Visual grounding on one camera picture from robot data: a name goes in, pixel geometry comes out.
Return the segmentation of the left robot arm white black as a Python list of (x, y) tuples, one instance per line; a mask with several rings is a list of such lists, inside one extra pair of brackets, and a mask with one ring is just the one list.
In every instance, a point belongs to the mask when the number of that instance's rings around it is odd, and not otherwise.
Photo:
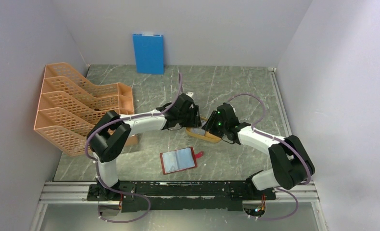
[(106, 112), (88, 133), (84, 148), (86, 156), (94, 161), (100, 194), (107, 200), (113, 200), (122, 193), (119, 189), (116, 159), (129, 137), (148, 131), (168, 130), (175, 126), (201, 126), (200, 108), (185, 93), (178, 95), (173, 102), (145, 113), (122, 115), (114, 110)]

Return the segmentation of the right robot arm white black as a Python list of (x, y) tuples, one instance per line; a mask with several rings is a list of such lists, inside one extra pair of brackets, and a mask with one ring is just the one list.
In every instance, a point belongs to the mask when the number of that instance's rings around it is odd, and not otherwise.
[(253, 128), (250, 123), (240, 122), (228, 103), (214, 110), (202, 129), (269, 156), (272, 168), (254, 173), (247, 179), (250, 183), (245, 191), (251, 199), (258, 199), (268, 188), (290, 190), (301, 182), (308, 183), (315, 173), (315, 167), (297, 136), (275, 136)]

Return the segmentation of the red leather card holder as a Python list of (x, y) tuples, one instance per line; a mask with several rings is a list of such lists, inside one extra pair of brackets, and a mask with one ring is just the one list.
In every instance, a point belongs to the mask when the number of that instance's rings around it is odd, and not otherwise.
[(198, 166), (197, 159), (203, 156), (203, 151), (195, 153), (193, 147), (160, 153), (162, 173), (167, 175), (196, 168)]

